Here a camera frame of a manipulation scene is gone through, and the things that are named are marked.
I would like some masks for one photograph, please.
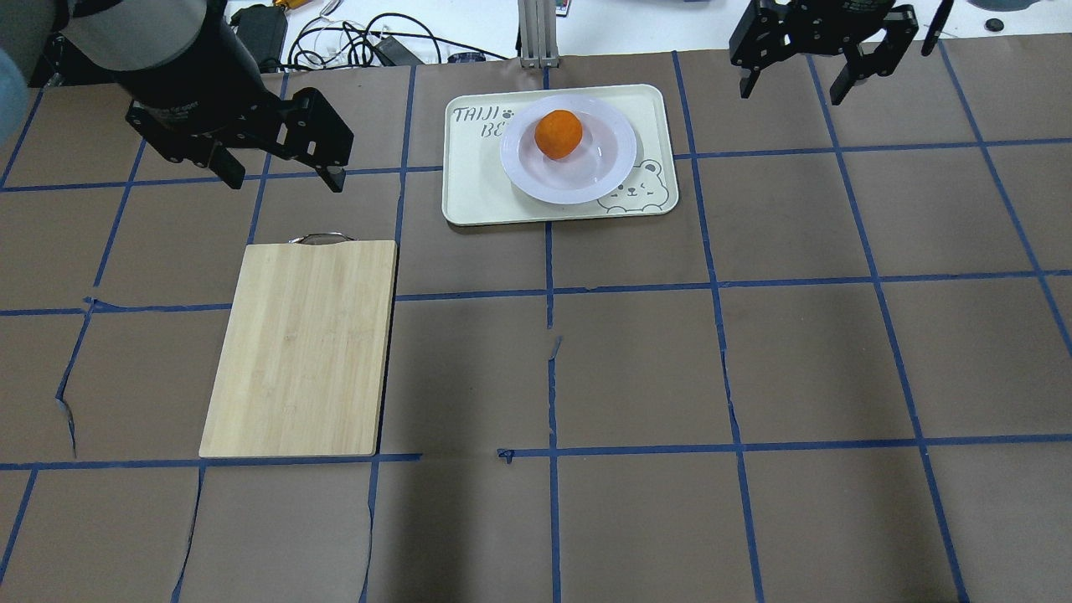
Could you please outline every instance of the plate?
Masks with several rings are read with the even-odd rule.
[[[581,144],[554,160],[536,146],[536,124],[555,109],[572,112],[584,130]],[[637,160],[637,134],[622,112],[584,94],[555,94],[519,112],[503,133],[503,170],[519,189],[548,203],[587,203],[621,185]]]

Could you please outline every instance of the white tray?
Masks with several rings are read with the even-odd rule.
[[[533,198],[510,182],[498,159],[509,122],[528,103],[577,92],[625,114],[637,133],[637,161],[620,190],[589,203],[554,205]],[[666,104],[646,84],[537,90],[458,97],[447,104],[443,143],[443,216],[460,226],[544,222],[582,218],[657,216],[678,205],[678,177],[670,148]],[[657,196],[629,196],[629,189],[655,190]]]

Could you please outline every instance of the wooden cutting board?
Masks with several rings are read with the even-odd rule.
[[[389,240],[245,248],[200,456],[375,453],[397,255]]]

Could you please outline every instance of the orange fruit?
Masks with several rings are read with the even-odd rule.
[[[581,144],[584,129],[572,112],[555,109],[536,124],[536,146],[551,159],[562,159]]]

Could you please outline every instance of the bear drawing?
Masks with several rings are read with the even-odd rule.
[[[625,181],[598,198],[607,214],[644,214],[662,209],[670,191],[662,181],[662,165],[645,159],[635,165]]]

